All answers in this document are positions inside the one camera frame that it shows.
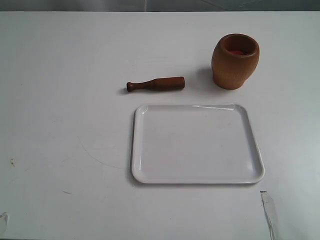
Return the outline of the red object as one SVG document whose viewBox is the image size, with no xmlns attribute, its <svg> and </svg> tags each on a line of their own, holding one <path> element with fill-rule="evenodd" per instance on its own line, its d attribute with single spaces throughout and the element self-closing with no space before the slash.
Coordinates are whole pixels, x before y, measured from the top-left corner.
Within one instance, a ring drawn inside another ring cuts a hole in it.
<svg viewBox="0 0 320 240">
<path fill-rule="evenodd" d="M 230 53 L 232 53 L 234 55 L 245 55 L 245 53 L 241 50 L 232 50 L 232 51 L 230 51 Z"/>
</svg>

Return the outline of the clear tape piece left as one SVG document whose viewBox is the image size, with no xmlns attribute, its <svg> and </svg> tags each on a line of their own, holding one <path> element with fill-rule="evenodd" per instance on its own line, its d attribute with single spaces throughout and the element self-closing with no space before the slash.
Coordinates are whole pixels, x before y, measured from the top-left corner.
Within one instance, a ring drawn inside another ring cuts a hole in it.
<svg viewBox="0 0 320 240">
<path fill-rule="evenodd" d="M 8 225 L 8 213 L 4 212 L 0 215 L 0 235 L 3 235 Z"/>
</svg>

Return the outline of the white rectangular plastic tray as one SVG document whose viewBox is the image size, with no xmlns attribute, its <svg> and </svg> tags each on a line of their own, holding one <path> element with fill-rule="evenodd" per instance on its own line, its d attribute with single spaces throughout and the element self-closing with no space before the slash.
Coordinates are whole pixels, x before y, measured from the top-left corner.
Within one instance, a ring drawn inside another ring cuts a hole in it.
<svg viewBox="0 0 320 240">
<path fill-rule="evenodd" d="M 134 114 L 131 172 L 143 184 L 251 185 L 265 175 L 239 104 L 145 104 Z"/>
</svg>

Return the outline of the clear tape strip right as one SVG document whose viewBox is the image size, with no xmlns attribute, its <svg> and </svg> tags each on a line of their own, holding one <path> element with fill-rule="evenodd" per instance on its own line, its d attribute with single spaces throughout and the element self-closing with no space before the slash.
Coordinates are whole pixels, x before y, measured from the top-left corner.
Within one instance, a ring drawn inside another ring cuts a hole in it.
<svg viewBox="0 0 320 240">
<path fill-rule="evenodd" d="M 264 215 L 269 229 L 270 239 L 278 240 L 278 220 L 274 200 L 265 190 L 260 191 L 260 196 L 264 210 Z"/>
</svg>

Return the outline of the brown wooden pestle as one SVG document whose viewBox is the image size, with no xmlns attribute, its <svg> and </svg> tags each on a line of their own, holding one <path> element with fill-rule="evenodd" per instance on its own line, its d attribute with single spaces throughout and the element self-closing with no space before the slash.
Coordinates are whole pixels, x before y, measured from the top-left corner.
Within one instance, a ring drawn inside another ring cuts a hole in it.
<svg viewBox="0 0 320 240">
<path fill-rule="evenodd" d="M 182 76 L 178 77 L 164 77 L 155 78 L 146 82 L 126 84 L 128 92 L 147 90 L 147 91 L 177 91 L 185 88 L 185 78 Z"/>
</svg>

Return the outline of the wooden mortar cup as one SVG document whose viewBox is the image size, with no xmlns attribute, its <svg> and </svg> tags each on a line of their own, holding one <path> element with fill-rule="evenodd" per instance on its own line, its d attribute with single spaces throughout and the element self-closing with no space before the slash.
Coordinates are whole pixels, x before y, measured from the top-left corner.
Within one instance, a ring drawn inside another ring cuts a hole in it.
<svg viewBox="0 0 320 240">
<path fill-rule="evenodd" d="M 230 51 L 240 50 L 245 55 Z M 214 83 L 227 90 L 240 88 L 255 71 L 260 58 L 260 46 L 252 37 L 232 33 L 223 36 L 216 44 L 211 58 Z"/>
</svg>

